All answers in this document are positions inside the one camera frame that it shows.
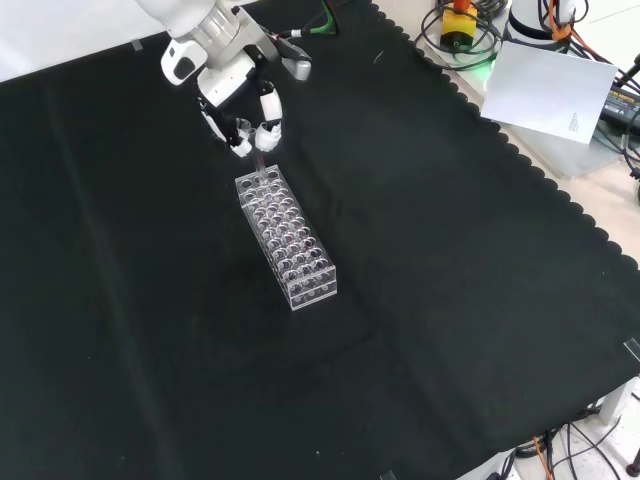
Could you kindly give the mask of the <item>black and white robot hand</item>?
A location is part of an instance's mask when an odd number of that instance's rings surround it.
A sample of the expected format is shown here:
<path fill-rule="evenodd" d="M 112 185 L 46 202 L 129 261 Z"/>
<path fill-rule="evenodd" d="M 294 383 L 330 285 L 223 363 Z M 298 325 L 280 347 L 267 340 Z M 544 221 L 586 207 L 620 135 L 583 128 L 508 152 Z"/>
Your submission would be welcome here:
<path fill-rule="evenodd" d="M 223 106 L 253 82 L 262 108 L 264 121 L 256 128 L 255 139 L 250 140 L 252 126 L 248 120 L 232 117 L 223 112 Z M 224 142 L 240 158 L 254 148 L 271 152 L 282 136 L 283 109 L 278 91 L 256 73 L 256 63 L 241 51 L 222 70 L 203 69 L 197 77 L 200 91 L 198 104 L 201 114 L 215 137 Z"/>

